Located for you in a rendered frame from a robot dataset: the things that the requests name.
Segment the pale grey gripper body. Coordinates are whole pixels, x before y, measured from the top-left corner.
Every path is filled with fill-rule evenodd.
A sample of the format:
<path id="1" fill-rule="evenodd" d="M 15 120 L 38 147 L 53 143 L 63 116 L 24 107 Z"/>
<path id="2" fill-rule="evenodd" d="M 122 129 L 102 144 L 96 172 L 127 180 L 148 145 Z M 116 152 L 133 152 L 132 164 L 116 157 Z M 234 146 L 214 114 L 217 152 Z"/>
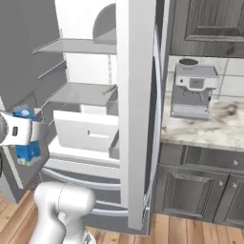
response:
<path id="1" fill-rule="evenodd" d="M 33 121 L 30 141 L 39 141 L 46 137 L 49 126 L 45 123 Z"/>

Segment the blue milk carton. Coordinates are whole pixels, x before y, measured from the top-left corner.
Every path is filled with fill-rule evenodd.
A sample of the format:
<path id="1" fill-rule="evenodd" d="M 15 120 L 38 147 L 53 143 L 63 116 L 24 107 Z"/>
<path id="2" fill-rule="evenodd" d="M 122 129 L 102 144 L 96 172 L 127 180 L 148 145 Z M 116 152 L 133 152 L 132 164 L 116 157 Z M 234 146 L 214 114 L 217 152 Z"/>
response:
<path id="1" fill-rule="evenodd" d="M 34 113 L 28 107 L 16 109 L 12 112 L 12 114 L 17 117 L 30 118 L 31 120 L 34 119 Z M 15 152 L 18 163 L 25 166 L 30 166 L 31 161 L 41 155 L 38 141 L 30 142 L 30 144 L 27 146 L 16 145 Z"/>

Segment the white fridge crisper drawer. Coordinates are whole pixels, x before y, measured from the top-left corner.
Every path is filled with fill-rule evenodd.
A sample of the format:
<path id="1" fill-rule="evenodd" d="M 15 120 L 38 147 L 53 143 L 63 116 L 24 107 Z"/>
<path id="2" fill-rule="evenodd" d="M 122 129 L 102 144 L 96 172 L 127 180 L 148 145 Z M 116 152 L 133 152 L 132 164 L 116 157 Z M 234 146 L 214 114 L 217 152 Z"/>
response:
<path id="1" fill-rule="evenodd" d="M 106 114 L 54 111 L 61 146 L 107 153 L 118 131 L 118 117 Z"/>

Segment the grey glass fridge shelf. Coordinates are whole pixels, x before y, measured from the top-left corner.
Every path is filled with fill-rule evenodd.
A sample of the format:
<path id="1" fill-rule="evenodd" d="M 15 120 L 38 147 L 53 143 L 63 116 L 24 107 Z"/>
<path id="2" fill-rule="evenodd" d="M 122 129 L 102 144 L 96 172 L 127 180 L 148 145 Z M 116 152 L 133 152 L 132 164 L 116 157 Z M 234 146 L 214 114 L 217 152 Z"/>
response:
<path id="1" fill-rule="evenodd" d="M 79 105 L 106 106 L 116 89 L 106 93 L 103 92 L 110 85 L 67 83 L 55 95 L 51 97 L 52 102 L 65 102 Z"/>
<path id="2" fill-rule="evenodd" d="M 88 39 L 57 39 L 33 51 L 38 52 L 116 54 L 116 46 Z"/>

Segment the grey fridge door with bins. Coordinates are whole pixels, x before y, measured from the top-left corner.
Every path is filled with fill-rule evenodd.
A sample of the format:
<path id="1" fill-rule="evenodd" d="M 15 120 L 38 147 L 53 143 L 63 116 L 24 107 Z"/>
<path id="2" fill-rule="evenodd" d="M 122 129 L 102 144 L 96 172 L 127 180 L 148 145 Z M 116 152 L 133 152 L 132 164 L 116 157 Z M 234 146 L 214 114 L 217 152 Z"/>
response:
<path id="1" fill-rule="evenodd" d="M 53 128 L 52 110 L 60 104 L 48 100 L 67 82 L 66 61 L 62 53 L 35 51 L 58 38 L 54 0 L 0 0 L 0 110 L 41 109 L 40 118 Z M 17 162 L 14 147 L 0 147 L 0 189 L 10 204 L 38 182 L 49 155 L 46 142 L 41 140 L 41 158 L 31 166 Z"/>

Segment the white fridge door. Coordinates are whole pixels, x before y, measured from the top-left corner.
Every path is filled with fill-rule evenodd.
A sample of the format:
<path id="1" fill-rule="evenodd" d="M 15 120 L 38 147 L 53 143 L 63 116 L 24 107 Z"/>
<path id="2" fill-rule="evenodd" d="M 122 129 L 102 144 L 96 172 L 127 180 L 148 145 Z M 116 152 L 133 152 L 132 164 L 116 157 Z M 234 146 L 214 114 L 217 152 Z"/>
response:
<path id="1" fill-rule="evenodd" d="M 154 27 L 159 48 L 165 0 L 116 0 L 121 204 L 128 226 L 142 227 L 152 166 L 156 104 Z"/>

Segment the white open fridge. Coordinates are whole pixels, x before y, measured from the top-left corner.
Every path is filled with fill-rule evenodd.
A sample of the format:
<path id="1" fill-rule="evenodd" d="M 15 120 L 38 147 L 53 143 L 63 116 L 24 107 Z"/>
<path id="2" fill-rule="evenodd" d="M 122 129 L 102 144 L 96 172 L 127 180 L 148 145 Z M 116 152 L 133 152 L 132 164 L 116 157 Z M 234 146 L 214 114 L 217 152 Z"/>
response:
<path id="1" fill-rule="evenodd" d="M 59 28 L 58 39 L 88 39 L 116 46 L 116 0 L 54 0 L 54 4 Z M 45 165 L 68 172 L 118 179 L 121 184 L 117 48 L 116 54 L 62 54 L 67 66 L 65 85 L 116 84 L 117 89 L 107 105 L 102 107 L 52 102 L 50 98 L 48 102 L 60 104 L 60 108 L 52 110 L 52 117 L 54 111 L 114 115 L 118 117 L 118 131 L 108 152 L 68 148 L 60 145 L 53 119 L 53 128 L 47 138 L 50 157 Z"/>

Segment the small brown food item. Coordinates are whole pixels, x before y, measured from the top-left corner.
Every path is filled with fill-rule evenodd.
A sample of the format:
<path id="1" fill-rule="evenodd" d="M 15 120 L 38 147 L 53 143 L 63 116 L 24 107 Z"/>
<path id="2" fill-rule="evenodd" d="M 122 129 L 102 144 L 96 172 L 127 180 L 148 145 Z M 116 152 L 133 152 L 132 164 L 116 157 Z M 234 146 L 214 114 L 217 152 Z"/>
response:
<path id="1" fill-rule="evenodd" d="M 108 92 L 111 92 L 112 90 L 116 89 L 116 84 L 110 85 L 104 92 L 103 94 L 105 95 Z"/>

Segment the grey freezer drawer front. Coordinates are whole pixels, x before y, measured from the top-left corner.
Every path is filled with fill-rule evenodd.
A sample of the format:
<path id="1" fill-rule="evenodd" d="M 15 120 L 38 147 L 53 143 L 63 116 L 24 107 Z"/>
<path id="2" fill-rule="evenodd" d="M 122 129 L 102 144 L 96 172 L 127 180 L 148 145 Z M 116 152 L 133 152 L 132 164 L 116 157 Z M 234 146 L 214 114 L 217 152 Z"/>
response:
<path id="1" fill-rule="evenodd" d="M 58 170 L 45 165 L 43 168 Z M 46 174 L 40 172 L 40 177 L 43 182 L 59 181 Z M 142 220 L 142 227 L 140 230 L 132 229 L 128 226 L 128 209 L 121 205 L 121 196 L 119 191 L 104 191 L 93 189 L 96 202 L 91 213 L 84 216 L 86 225 L 107 231 L 119 232 L 124 234 L 139 234 L 147 235 L 151 227 L 151 200 L 149 200 Z"/>

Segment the silver coffee machine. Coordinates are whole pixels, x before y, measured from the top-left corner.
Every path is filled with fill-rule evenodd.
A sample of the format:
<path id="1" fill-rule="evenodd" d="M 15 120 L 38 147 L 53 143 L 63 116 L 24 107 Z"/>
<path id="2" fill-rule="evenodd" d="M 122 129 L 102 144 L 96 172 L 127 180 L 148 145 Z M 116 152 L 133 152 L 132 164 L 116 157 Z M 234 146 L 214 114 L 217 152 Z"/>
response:
<path id="1" fill-rule="evenodd" d="M 180 59 L 174 69 L 171 117 L 208 121 L 213 90 L 218 83 L 219 74 L 214 65 Z"/>

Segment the dark grey base cupboard door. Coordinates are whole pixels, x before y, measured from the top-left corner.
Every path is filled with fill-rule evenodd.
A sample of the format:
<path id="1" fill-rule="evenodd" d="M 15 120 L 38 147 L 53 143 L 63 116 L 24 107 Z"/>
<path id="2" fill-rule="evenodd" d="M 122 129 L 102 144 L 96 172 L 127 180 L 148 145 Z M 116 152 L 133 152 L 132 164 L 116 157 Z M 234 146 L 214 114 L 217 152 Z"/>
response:
<path id="1" fill-rule="evenodd" d="M 244 228 L 244 175 L 230 175 L 213 222 Z"/>
<path id="2" fill-rule="evenodd" d="M 225 173 L 159 166 L 154 210 L 212 222 L 227 179 Z"/>

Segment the dark grey drawer front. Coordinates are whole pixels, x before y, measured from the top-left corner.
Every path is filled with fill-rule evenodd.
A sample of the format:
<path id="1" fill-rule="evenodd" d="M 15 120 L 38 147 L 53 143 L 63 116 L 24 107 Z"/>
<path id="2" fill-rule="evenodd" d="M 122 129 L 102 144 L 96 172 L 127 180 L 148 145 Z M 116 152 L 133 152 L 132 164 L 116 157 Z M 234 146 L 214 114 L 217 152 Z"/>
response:
<path id="1" fill-rule="evenodd" d="M 184 150 L 184 164 L 244 173 L 244 152 L 230 152 L 191 146 L 185 146 Z"/>

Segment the dark grey wall cupboard door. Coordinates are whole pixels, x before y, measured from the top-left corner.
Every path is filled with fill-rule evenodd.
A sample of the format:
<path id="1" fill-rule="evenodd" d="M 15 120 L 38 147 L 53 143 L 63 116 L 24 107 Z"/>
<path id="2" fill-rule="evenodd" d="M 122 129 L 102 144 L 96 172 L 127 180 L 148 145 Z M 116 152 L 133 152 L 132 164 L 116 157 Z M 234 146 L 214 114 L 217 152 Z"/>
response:
<path id="1" fill-rule="evenodd" d="M 244 0 L 175 0 L 171 55 L 244 58 Z"/>

